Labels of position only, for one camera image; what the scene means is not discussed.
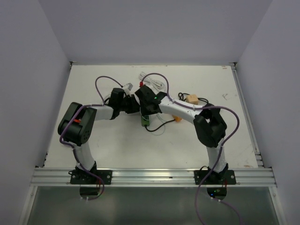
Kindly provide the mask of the green power strip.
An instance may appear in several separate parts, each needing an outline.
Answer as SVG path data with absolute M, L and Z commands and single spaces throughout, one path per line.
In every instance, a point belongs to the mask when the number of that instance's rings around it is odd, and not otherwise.
M 141 126 L 142 127 L 150 126 L 150 116 L 149 115 L 141 115 Z

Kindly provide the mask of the beige cube plug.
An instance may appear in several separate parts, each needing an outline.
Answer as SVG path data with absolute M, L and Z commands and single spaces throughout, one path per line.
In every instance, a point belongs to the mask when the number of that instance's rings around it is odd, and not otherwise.
M 193 104 L 193 105 L 198 105 L 199 99 L 198 99 L 197 95 L 195 95 L 195 94 L 187 95 L 186 96 L 186 102 L 190 103 L 190 104 Z

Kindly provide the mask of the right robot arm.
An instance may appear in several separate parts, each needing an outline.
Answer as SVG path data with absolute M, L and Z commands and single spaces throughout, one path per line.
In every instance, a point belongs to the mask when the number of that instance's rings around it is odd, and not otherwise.
M 228 164 L 221 149 L 227 125 L 217 108 L 206 105 L 205 109 L 187 102 L 172 99 L 165 92 L 154 93 L 151 88 L 144 85 L 135 95 L 146 115 L 164 113 L 180 117 L 194 125 L 200 143 L 207 148 L 209 157 L 209 179 L 219 184 L 225 179 Z

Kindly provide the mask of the orange power strip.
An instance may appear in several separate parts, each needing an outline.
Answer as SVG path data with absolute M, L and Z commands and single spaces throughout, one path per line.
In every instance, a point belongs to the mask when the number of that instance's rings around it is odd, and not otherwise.
M 182 121 L 182 118 L 181 117 L 178 117 L 178 116 L 175 116 L 175 115 L 172 115 L 173 119 L 176 121 L 176 122 L 180 122 Z

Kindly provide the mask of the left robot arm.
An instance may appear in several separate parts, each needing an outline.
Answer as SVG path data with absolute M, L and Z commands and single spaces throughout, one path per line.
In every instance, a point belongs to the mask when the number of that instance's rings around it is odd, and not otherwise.
M 92 184 L 97 180 L 96 161 L 92 157 L 88 140 L 95 121 L 113 120 L 121 112 L 127 114 L 140 111 L 140 105 L 129 86 L 114 88 L 104 104 L 82 105 L 72 102 L 58 126 L 60 143 L 73 149 L 76 169 L 82 171 L 81 179 Z

